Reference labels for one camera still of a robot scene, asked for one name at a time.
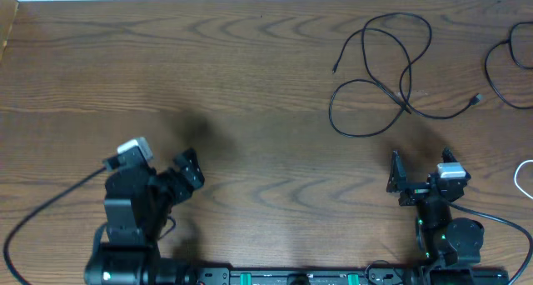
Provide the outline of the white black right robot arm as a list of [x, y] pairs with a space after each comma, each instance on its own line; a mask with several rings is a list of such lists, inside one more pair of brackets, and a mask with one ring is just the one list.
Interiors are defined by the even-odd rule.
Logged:
[[399, 195], [402, 207], [416, 208], [416, 239], [426, 260], [406, 271], [406, 284], [468, 285], [475, 282], [472, 266], [481, 261], [485, 229], [480, 222], [451, 216], [451, 203], [464, 195], [471, 175], [449, 148], [424, 182], [410, 182], [397, 150], [391, 155], [386, 186]]

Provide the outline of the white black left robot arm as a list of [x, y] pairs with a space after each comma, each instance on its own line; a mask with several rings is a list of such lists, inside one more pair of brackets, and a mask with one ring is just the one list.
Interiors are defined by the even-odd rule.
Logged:
[[161, 257], [158, 241], [172, 208], [192, 197], [205, 178], [189, 148], [173, 158], [176, 168], [157, 172], [139, 147], [104, 161], [107, 223], [96, 232], [84, 271], [87, 284], [195, 284], [189, 264]]

